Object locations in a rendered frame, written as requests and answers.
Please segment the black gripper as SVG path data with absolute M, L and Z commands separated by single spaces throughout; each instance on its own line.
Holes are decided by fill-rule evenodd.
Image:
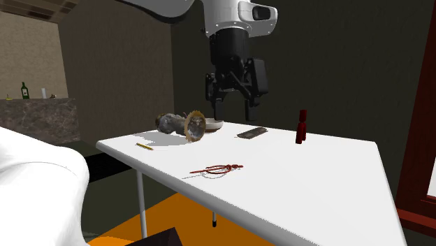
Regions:
M 221 29 L 209 37 L 214 73 L 205 74 L 205 97 L 214 119 L 224 119 L 224 99 L 238 90 L 245 98 L 245 119 L 257 120 L 260 98 L 268 93 L 265 62 L 249 57 L 249 34 L 238 28 Z

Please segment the white and brown bowl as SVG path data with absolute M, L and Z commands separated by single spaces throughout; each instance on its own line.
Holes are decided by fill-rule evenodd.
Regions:
M 223 120 L 216 120 L 215 118 L 206 118 L 205 132 L 206 133 L 216 132 L 222 128 L 223 124 L 224 124 Z

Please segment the dark grey remote control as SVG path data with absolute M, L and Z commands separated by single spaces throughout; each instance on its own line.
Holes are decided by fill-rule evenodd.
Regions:
M 244 138 L 244 139 L 252 139 L 252 138 L 255 138 L 257 136 L 260 136 L 261 134 L 263 134 L 267 131 L 268 130 L 266 128 L 259 126 L 259 127 L 254 128 L 254 129 L 250 129 L 248 131 L 239 133 L 237 135 L 237 137 Z

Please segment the grey vase with golden rim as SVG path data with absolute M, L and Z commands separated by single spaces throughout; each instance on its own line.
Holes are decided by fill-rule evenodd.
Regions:
M 186 117 L 162 113 L 155 119 L 155 125 L 159 132 L 165 134 L 175 132 L 184 136 L 189 142 L 199 141 L 206 130 L 205 117 L 197 110 L 190 112 Z

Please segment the red drawing compass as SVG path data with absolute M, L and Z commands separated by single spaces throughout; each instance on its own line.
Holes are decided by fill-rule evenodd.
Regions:
M 209 174 L 225 174 L 232 170 L 243 168 L 243 165 L 239 164 L 227 164 L 227 165 L 216 165 L 216 166 L 208 166 L 202 170 L 191 171 L 190 174 L 194 173 L 209 173 Z

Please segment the white table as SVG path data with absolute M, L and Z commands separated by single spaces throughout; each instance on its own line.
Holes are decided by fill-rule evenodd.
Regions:
M 376 143 L 226 122 L 190 143 L 158 131 L 97 142 L 138 172 L 279 246 L 407 246 Z M 136 145 L 152 147 L 146 150 Z M 239 164 L 225 174 L 194 173 Z

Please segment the orange rug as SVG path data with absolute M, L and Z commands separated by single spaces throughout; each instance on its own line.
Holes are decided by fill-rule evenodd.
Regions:
M 147 234 L 152 236 L 175 228 L 183 246 L 274 246 L 218 215 L 212 225 L 212 211 L 174 194 L 146 210 Z M 126 246 L 141 239 L 140 216 L 126 220 L 91 240 L 90 246 Z

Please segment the marble counter with bottles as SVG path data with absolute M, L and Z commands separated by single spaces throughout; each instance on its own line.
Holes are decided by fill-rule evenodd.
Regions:
M 54 145 L 80 140 L 74 98 L 1 99 L 0 126 Z

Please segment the red-brown window frame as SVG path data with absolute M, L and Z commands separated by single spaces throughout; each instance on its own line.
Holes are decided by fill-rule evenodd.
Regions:
M 395 206 L 402 227 L 436 238 L 436 195 L 428 194 L 436 158 L 436 0 L 433 1 Z

